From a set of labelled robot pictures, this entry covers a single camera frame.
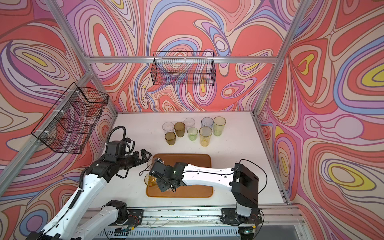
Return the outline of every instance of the white tabletop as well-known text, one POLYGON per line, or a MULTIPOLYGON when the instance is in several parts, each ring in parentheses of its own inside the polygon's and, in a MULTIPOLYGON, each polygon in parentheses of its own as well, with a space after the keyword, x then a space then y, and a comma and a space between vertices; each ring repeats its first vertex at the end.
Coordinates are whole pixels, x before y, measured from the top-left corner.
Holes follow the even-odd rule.
MULTIPOLYGON (((146 149, 152 155, 158 153, 200 153, 211 156, 212 168, 234 167, 240 159, 248 159, 262 167, 268 175, 268 184, 259 194, 259 204, 281 204, 283 199, 273 176, 268 159, 259 139, 251 114, 249 112, 230 113, 134 113, 119 114, 114 127, 124 126, 127 137, 136 142, 135 151, 146 149), (204 117, 222 116, 227 120, 223 134, 220 137, 212 135, 210 144, 202 147, 199 137, 195 141, 188 139, 187 133, 183 137, 176 137, 176 143, 168 145, 164 139, 162 125, 165 122, 182 122, 185 118, 195 119, 195 127, 201 127, 204 117)), ((115 131, 111 140, 120 140, 122 130, 115 131)), ((265 185, 266 177, 262 170, 253 164, 242 161, 247 168, 259 177, 259 190, 265 185)), ((101 207, 110 200, 127 203, 128 207, 164 207, 164 206, 208 206, 234 205, 236 200, 226 189, 214 188, 209 198, 155 198, 146 195, 146 185, 143 174, 147 164, 129 170, 128 177, 121 179, 113 177, 107 186, 99 193, 90 207, 101 207)))

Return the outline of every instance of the psychedelic wallpaper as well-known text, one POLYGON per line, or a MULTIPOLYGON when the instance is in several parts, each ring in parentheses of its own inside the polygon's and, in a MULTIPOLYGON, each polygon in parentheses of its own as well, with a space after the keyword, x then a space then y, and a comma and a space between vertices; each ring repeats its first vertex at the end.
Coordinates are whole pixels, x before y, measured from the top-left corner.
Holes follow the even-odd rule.
MULTIPOLYGON (((65 89, 84 74, 44 1, 0 1, 0 171, 65 89)), ((0 197, 0 239, 25 239, 69 199, 112 124, 103 112, 82 155, 41 145, 0 197)))
POLYGON ((314 239, 384 239, 384 2, 314 0, 258 110, 314 239))
MULTIPOLYGON (((90 56, 277 56, 295 0, 58 1, 90 56)), ((94 64, 118 111, 250 111, 271 64, 217 64, 215 86, 153 86, 151 64, 94 64)))

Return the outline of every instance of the table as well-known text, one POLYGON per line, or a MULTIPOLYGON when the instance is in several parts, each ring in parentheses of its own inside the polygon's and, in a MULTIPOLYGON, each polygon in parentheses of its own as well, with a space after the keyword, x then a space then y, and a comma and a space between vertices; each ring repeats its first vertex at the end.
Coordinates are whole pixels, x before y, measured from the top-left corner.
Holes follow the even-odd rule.
MULTIPOLYGON (((212 168, 233 167, 241 159, 248 159, 264 169, 268 176, 266 188, 259 194, 259 204, 282 204, 278 185, 270 164, 264 152, 252 116, 249 112, 217 112, 217 113, 121 113, 117 116, 114 127, 124 126, 126 136, 136 142, 135 151, 146 149, 152 155, 157 153, 202 153, 209 154, 212 168), (195 119, 195 127, 201 127, 204 117, 222 116, 227 120, 223 134, 220 137, 212 135, 209 146, 202 147, 199 138, 195 141, 188 139, 187 133, 182 138, 176 137, 176 143, 168 145, 164 139, 162 125, 165 122, 182 122, 185 118, 195 119)), ((122 130, 116 130, 112 140, 120 140, 122 130)), ((259 177, 259 189, 266 182, 265 174, 253 164, 242 161, 259 177)), ((121 179, 113 177, 107 186, 98 194, 90 207, 101 207, 110 200, 127 203, 127 207, 168 207, 168 206, 218 206, 234 205, 236 200, 231 192, 214 188, 210 198, 153 198, 146 195, 146 185, 143 174, 139 172, 147 167, 146 164, 131 168, 128 177, 121 179)))

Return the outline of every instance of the wire basket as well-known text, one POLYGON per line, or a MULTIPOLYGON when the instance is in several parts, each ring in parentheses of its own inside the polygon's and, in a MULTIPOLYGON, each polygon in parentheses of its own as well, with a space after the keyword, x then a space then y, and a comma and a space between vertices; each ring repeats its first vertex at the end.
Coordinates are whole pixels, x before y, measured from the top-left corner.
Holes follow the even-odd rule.
POLYGON ((216 66, 212 51, 154 51, 153 85, 213 86, 216 66))
POLYGON ((77 87, 40 135, 32 134, 54 152, 81 154, 107 104, 107 94, 77 87))

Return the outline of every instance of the metal mesh basket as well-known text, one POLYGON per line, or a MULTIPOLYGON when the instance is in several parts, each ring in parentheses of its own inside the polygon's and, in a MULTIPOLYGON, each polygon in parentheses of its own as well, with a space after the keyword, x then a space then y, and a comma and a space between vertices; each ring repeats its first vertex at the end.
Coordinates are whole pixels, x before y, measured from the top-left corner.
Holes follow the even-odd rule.
POLYGON ((81 154, 107 104, 107 94, 78 87, 53 121, 34 136, 54 152, 81 154))
POLYGON ((215 84, 212 51, 155 51, 151 68, 154 85, 215 84))

